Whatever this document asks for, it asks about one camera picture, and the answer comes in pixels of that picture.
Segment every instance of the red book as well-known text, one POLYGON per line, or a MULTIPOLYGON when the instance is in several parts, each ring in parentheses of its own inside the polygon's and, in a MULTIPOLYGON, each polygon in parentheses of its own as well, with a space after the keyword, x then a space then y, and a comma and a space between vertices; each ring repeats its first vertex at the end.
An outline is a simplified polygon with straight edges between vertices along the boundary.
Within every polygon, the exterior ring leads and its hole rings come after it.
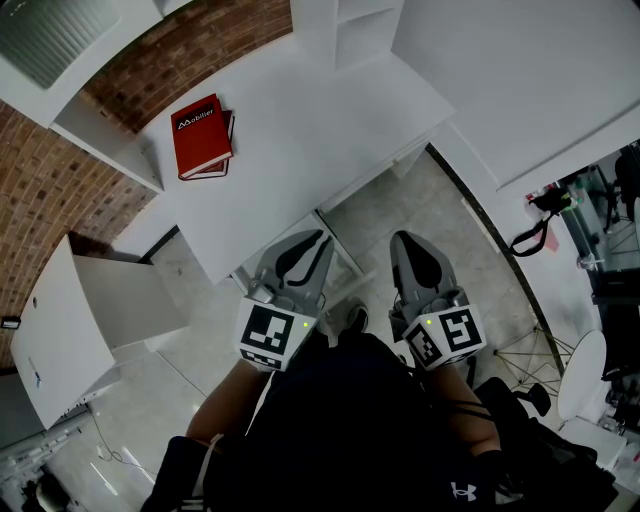
MULTIPOLYGON (((224 124, 227 127, 227 135, 229 137, 229 142, 233 137, 233 124, 235 122, 235 116, 231 110, 223 110, 222 116, 224 117, 224 124)), ((229 170, 229 158, 223 162, 218 162, 217 164, 213 164, 209 167, 206 167, 195 174, 187 178, 183 178, 182 176, 178 176, 182 181, 192 181, 192 180, 201 180, 204 178, 220 178, 222 176, 226 176, 229 170)))
POLYGON ((173 114, 171 129, 181 179, 233 156, 220 102, 215 94, 173 114))

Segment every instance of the brick wall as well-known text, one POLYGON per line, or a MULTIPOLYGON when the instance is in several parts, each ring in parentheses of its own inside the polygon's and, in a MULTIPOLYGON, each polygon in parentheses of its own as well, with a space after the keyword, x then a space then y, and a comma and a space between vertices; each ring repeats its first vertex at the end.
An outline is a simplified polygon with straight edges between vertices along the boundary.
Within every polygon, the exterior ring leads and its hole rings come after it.
MULTIPOLYGON (((111 60, 81 91, 138 132, 191 87, 291 32, 288 0, 195 0, 111 60)), ((0 316, 19 315, 65 233, 100 254, 155 194, 0 102, 0 316)), ((0 330, 0 368, 12 364, 0 330)))
MULTIPOLYGON (((0 102, 0 315, 20 315, 60 239, 103 252, 155 195, 0 102)), ((0 330, 0 367, 12 364, 0 330)))
POLYGON ((291 31, 289 0, 194 0, 113 59, 83 97, 136 133, 208 76, 291 31))

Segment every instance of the cable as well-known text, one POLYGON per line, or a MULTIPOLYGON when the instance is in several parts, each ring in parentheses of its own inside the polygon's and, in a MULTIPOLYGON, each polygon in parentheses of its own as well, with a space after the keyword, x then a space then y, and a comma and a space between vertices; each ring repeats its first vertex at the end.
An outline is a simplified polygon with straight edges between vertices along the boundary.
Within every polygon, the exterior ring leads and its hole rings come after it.
POLYGON ((200 393, 203 397, 207 398, 207 395, 205 395, 202 391, 200 391, 200 389, 198 389, 198 387, 191 382, 189 379, 187 379, 184 374, 178 370, 175 366, 173 366, 166 357, 164 357, 159 350, 156 351, 156 354, 158 354, 160 356, 160 359, 162 359, 165 363, 167 363, 171 368, 173 368, 178 375, 180 375, 180 377, 182 377, 193 389, 195 389, 198 393, 200 393))
POLYGON ((152 474, 153 476, 158 476, 158 473, 155 473, 154 471, 151 471, 138 464, 134 464, 133 462, 125 462, 124 460, 122 460, 122 455, 119 452, 111 450, 107 442, 104 440, 104 436, 102 435, 100 427, 98 426, 98 421, 96 420, 96 417, 93 414, 93 409, 91 409, 91 407, 89 407, 89 411, 91 412, 91 417, 93 418, 93 422, 96 424, 96 429, 98 429, 98 435, 100 436, 100 439, 102 439, 102 445, 104 446, 105 450, 109 452, 109 456, 111 457, 109 459, 105 459, 102 455, 98 454, 99 459, 102 459, 105 462, 111 462, 112 460, 115 460, 116 462, 119 462, 120 464, 124 464, 125 466, 135 466, 137 468, 142 469, 143 471, 146 471, 147 473, 152 474))

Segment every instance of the white desk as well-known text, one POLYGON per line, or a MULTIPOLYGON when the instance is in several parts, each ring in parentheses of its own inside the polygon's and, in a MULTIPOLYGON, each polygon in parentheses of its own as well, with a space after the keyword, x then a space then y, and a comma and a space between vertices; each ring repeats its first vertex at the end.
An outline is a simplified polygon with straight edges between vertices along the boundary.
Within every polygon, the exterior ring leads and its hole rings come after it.
POLYGON ((290 35, 190 90, 143 130, 140 143, 169 215, 217 283, 323 202, 426 146, 453 112, 391 53, 323 72, 290 35), (182 182, 169 117, 214 92, 236 115, 229 174, 182 182))

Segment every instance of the shelf unit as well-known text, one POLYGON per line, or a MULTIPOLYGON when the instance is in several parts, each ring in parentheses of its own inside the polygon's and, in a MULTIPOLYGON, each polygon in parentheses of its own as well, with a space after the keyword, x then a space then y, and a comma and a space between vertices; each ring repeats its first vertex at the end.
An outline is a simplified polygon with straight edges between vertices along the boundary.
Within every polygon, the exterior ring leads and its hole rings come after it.
POLYGON ((338 23, 388 9, 395 9, 401 3, 398 0, 339 0, 338 23))
POLYGON ((190 0, 0 2, 0 99, 96 158, 162 192, 134 138, 80 97, 82 87, 140 35, 190 0))
POLYGON ((404 0, 292 0, 294 34, 325 69, 343 71, 391 51, 404 0))

